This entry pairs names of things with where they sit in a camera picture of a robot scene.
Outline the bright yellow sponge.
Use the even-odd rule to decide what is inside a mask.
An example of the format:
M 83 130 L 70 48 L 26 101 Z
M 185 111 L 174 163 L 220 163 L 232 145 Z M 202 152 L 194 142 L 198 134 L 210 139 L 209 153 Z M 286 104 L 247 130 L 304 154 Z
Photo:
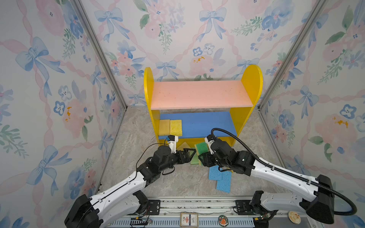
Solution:
M 182 131 L 182 120 L 170 120 L 170 135 L 181 137 Z

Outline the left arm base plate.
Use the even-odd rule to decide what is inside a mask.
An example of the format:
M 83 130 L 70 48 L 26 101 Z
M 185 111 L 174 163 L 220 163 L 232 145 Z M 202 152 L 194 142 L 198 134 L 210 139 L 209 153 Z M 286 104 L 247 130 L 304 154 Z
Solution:
M 140 205 L 134 215 L 144 216 L 144 215 L 159 215 L 161 209 L 161 201 L 148 200 Z

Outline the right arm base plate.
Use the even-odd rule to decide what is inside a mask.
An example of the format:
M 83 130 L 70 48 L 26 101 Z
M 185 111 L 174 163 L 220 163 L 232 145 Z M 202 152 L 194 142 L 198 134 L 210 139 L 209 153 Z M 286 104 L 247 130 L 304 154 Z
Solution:
M 236 200 L 233 211 L 238 215 L 276 215 L 278 210 L 269 211 L 260 204 L 253 204 L 251 200 Z

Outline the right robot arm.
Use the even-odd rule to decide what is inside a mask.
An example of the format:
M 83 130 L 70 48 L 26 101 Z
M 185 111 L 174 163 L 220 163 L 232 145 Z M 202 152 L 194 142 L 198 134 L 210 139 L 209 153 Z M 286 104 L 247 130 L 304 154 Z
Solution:
M 270 181 L 293 192 L 292 199 L 275 203 L 271 200 L 260 200 L 260 206 L 267 211 L 279 209 L 298 209 L 304 211 L 312 219 L 325 224 L 335 221 L 335 196 L 328 192 L 333 190 L 329 177 L 319 175 L 308 176 L 282 169 L 248 151 L 235 151 L 221 139 L 205 138 L 209 152 L 199 156 L 205 167 L 218 166 L 220 172 L 232 171 L 237 174 L 253 176 Z

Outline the dark green sponge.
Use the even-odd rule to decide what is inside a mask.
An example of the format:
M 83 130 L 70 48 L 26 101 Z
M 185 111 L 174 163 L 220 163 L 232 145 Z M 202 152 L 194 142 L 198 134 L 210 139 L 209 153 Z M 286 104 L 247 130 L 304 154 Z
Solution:
M 198 155 L 210 152 L 209 147 L 205 142 L 196 144 L 195 148 Z

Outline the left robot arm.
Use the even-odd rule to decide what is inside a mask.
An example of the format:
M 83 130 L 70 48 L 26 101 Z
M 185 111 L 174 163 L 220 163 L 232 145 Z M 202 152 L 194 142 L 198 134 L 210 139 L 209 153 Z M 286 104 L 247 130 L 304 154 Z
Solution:
M 145 215 L 149 212 L 148 198 L 142 192 L 178 164 L 190 163 L 195 149 L 184 148 L 173 153 L 167 145 L 160 145 L 152 157 L 119 184 L 99 194 L 81 195 L 65 218 L 68 228 L 104 228 L 126 215 Z

